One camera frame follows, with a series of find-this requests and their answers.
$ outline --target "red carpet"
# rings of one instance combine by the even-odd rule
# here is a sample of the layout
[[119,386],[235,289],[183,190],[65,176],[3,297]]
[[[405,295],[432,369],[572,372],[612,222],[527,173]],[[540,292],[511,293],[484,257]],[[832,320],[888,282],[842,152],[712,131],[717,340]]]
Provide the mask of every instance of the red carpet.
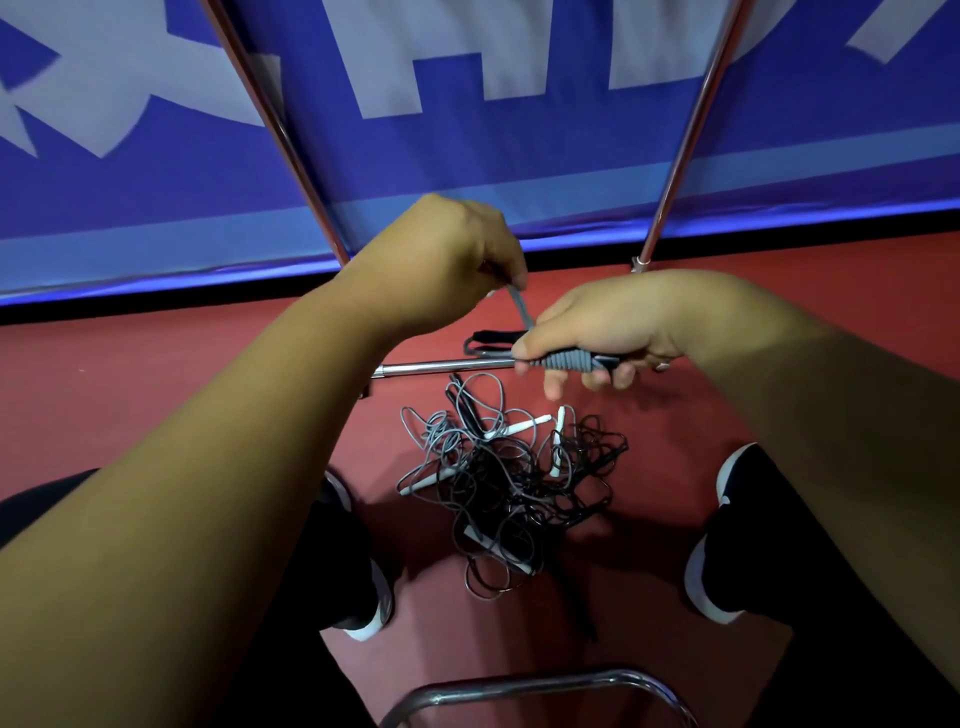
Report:
[[[960,234],[685,261],[754,280],[950,376],[960,376]],[[532,276],[536,315],[566,289],[624,267]],[[243,348],[286,302],[169,311],[0,328],[0,497],[102,465],[133,443]],[[392,361],[455,358],[477,328],[517,328],[506,295],[464,322],[405,343]],[[502,373],[508,404],[555,410],[534,376]],[[677,584],[697,527],[714,505],[711,481],[749,433],[685,363],[645,374],[627,394],[573,387],[580,416],[601,415],[627,434],[612,477],[613,515],[585,524],[568,549],[599,644],[576,636],[549,577],[493,603],[463,586],[439,508],[397,501],[396,479],[420,458],[399,422],[402,405],[445,408],[443,376],[376,381],[358,402],[334,465],[365,501],[362,515],[388,568],[403,569],[395,624],[370,643],[329,643],[374,717],[427,682],[629,662],[674,687],[707,727],[741,725],[788,635],[763,619],[719,627],[684,606]],[[424,725],[653,726],[671,716],[625,692],[451,708]]]

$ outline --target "right hand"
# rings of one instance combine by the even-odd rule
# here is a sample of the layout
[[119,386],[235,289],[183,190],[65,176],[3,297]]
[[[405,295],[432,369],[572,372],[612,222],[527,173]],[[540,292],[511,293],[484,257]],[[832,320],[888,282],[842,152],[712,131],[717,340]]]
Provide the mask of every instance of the right hand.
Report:
[[[612,384],[626,389],[636,372],[684,354],[683,311],[696,297],[698,281],[716,274],[704,271],[657,271],[598,280],[561,296],[537,319],[537,325],[514,345],[517,359],[537,359],[548,352],[579,347],[589,352],[621,354],[612,373],[596,370],[582,375],[593,391]],[[518,361],[524,374],[530,366]],[[549,400],[564,393],[568,372],[547,370],[543,392]]]

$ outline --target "metal pole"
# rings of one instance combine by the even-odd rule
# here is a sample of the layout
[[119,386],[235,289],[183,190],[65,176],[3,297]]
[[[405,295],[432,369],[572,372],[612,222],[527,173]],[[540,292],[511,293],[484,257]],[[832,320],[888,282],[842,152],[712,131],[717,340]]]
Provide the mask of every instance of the metal pole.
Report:
[[293,139],[287,132],[286,124],[283,121],[283,114],[274,106],[270,94],[265,91],[263,85],[256,77],[256,73],[251,64],[250,54],[247,53],[243,40],[237,33],[233,25],[233,20],[227,8],[224,6],[223,0],[201,0],[201,4],[204,6],[213,30],[216,31],[217,37],[220,39],[220,44],[223,45],[224,50],[227,51],[227,56],[233,64],[233,68],[246,87],[247,93],[250,94],[253,105],[256,106],[256,110],[260,114],[260,118],[263,119],[264,126],[266,126],[274,136],[274,141],[280,148],[283,158],[286,159],[290,170],[294,173],[294,177],[297,178],[300,191],[302,191],[303,196],[306,198],[307,205],[313,212],[314,217],[317,218],[321,230],[324,231],[324,236],[326,237],[326,242],[330,245],[330,250],[333,251],[333,254],[341,266],[347,265],[350,261],[350,254],[347,252],[347,247],[344,245],[343,239],[340,237],[336,228],[333,227],[329,216],[326,214],[326,208],[317,191],[317,186],[314,184],[307,165],[303,159],[300,158]]
[[666,176],[666,184],[663,186],[660,201],[657,203],[657,211],[654,212],[654,219],[651,221],[647,237],[643,241],[643,250],[640,255],[635,255],[633,258],[634,273],[643,273],[650,265],[650,259],[654,256],[654,249],[660,240],[660,233],[663,232],[666,216],[670,213],[674,198],[680,192],[686,166],[689,164],[690,158],[693,157],[693,151],[697,147],[697,139],[700,138],[700,132],[704,128],[704,122],[707,120],[710,107],[713,105],[717,88],[720,87],[724,71],[727,70],[727,66],[736,50],[737,42],[743,33],[743,27],[750,19],[750,11],[753,6],[754,0],[731,0],[730,6],[727,8],[727,14],[720,25],[720,33],[713,45],[713,52],[710,54],[707,72],[700,83],[700,92],[697,94],[697,100],[694,102],[693,110],[686,122],[680,149],[677,150],[677,155],[670,166],[670,172]]
[[373,379],[386,376],[432,375],[448,372],[482,372],[487,369],[507,369],[516,364],[510,356],[496,359],[450,359],[447,361],[419,361],[412,364],[381,364],[373,372]]
[[399,728],[424,708],[615,686],[629,686],[655,695],[673,708],[684,726],[696,728],[697,721],[693,713],[672,690],[660,680],[633,667],[595,667],[583,672],[557,675],[506,676],[427,685],[408,692],[380,721],[380,728]]

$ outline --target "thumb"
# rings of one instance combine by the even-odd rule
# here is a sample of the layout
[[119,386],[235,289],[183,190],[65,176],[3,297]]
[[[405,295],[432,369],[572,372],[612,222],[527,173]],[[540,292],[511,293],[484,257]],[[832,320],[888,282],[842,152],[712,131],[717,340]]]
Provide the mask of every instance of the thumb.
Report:
[[540,359],[557,349],[577,346],[577,332],[573,316],[561,313],[552,319],[538,323],[514,344],[514,359]]

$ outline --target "hand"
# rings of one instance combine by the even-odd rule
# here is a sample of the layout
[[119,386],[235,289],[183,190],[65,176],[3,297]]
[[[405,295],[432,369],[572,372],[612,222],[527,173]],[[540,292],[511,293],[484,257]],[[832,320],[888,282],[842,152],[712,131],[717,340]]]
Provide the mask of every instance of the hand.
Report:
[[[612,373],[582,375],[590,390],[612,384],[626,389],[636,372],[684,354],[683,311],[703,290],[704,271],[658,271],[598,280],[574,288],[547,308],[537,325],[514,346],[517,359],[537,359],[548,352],[579,347],[590,352],[626,354]],[[524,374],[529,365],[518,362]],[[568,372],[547,370],[543,392],[549,400],[564,393]]]
[[337,279],[349,281],[351,295],[363,296],[380,321],[407,337],[453,323],[507,282],[525,288],[527,266],[499,210],[429,194]]

